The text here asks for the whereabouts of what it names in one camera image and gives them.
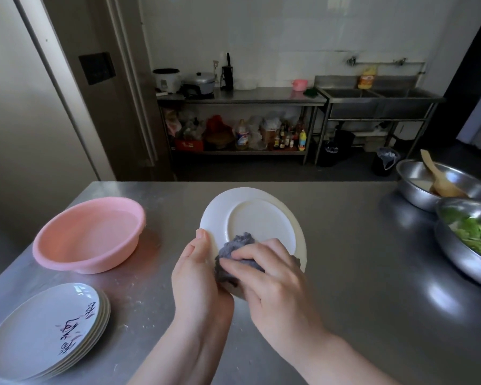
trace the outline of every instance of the white container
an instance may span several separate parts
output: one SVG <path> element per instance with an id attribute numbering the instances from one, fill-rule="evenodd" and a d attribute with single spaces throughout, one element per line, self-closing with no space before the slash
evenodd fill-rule
<path id="1" fill-rule="evenodd" d="M 180 90 L 181 75 L 178 69 L 155 69 L 155 87 L 162 92 L 176 93 Z"/>

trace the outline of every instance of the white plate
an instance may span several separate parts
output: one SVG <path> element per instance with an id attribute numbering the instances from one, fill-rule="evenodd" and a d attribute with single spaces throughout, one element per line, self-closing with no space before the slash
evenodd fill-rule
<path id="1" fill-rule="evenodd" d="M 0 324 L 0 378 L 21 381 L 70 355 L 97 320 L 100 298 L 81 283 L 54 286 L 21 304 Z"/>
<path id="2" fill-rule="evenodd" d="M 284 203 L 260 189 L 235 188 L 219 194 L 205 209 L 199 227 L 210 234 L 212 263 L 226 242 L 247 232 L 257 242 L 279 239 L 305 271 L 306 243 L 300 224 Z M 242 297 L 240 289 L 228 283 L 224 287 Z"/>
<path id="3" fill-rule="evenodd" d="M 36 376 L 35 378 L 31 378 L 29 380 L 36 380 L 36 381 L 45 381 L 48 378 L 55 377 L 66 370 L 70 369 L 73 365 L 75 365 L 77 362 L 79 362 L 84 356 L 87 355 L 87 353 L 91 350 L 91 348 L 94 347 L 96 342 L 100 339 L 100 337 L 103 335 L 103 332 L 107 328 L 107 324 L 109 323 L 109 318 L 110 318 L 110 302 L 105 293 L 98 291 L 100 298 L 103 303 L 103 308 L 104 311 L 101 314 L 100 318 L 96 321 L 96 323 L 99 323 L 98 327 L 96 328 L 94 334 L 82 342 L 80 346 L 78 347 L 78 350 L 73 354 L 68 361 L 66 361 L 62 365 L 58 365 L 56 368 L 48 371 L 47 373 L 44 373 L 42 375 Z"/>
<path id="4" fill-rule="evenodd" d="M 90 332 L 86 335 L 86 338 L 80 343 L 77 349 L 73 350 L 70 356 L 67 356 L 64 360 L 58 362 L 54 367 L 44 371 L 43 373 L 29 378 L 28 381 L 44 381 L 48 378 L 61 374 L 67 369 L 70 369 L 70 367 L 80 361 L 100 339 L 105 331 L 105 328 L 107 328 L 111 308 L 107 295 L 98 289 L 96 289 L 96 291 L 100 297 L 101 306 L 100 313 L 97 315 L 98 318 L 96 319 L 93 329 L 90 330 Z"/>

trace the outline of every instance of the stainless steel sink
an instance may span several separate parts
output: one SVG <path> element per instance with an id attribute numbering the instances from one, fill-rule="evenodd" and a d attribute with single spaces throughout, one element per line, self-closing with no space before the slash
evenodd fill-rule
<path id="1" fill-rule="evenodd" d="M 428 92 L 420 89 L 374 89 L 373 92 L 385 98 L 430 98 Z"/>
<path id="2" fill-rule="evenodd" d="M 371 118 L 384 98 L 361 89 L 318 89 L 331 105 L 331 118 Z"/>
<path id="3" fill-rule="evenodd" d="M 379 118 L 419 120 L 426 118 L 433 103 L 440 103 L 443 97 L 422 89 L 373 89 L 385 97 L 379 110 Z"/>
<path id="4" fill-rule="evenodd" d="M 360 98 L 379 98 L 380 96 L 368 90 L 361 89 L 323 89 L 332 103 L 346 103 L 350 98 L 354 98 L 359 102 Z"/>
<path id="5" fill-rule="evenodd" d="M 443 97 L 422 89 L 318 88 L 331 104 L 332 119 L 421 120 Z"/>

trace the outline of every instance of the wall-mounted faucet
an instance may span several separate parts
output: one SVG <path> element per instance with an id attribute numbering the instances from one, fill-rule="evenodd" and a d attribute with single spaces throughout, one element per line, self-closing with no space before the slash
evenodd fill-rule
<path id="1" fill-rule="evenodd" d="M 349 58 L 346 63 L 350 66 L 356 66 L 357 64 L 393 64 L 394 66 L 404 66 L 405 64 L 426 64 L 425 62 L 409 62 L 408 58 L 401 58 L 391 62 L 358 62 L 355 55 Z"/>

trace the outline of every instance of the pot lid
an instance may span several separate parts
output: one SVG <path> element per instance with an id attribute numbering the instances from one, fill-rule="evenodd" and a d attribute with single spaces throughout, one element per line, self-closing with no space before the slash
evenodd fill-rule
<path id="1" fill-rule="evenodd" d="M 214 73 L 195 73 L 185 77 L 184 83 L 195 84 L 198 85 L 200 83 L 210 83 L 215 81 Z"/>

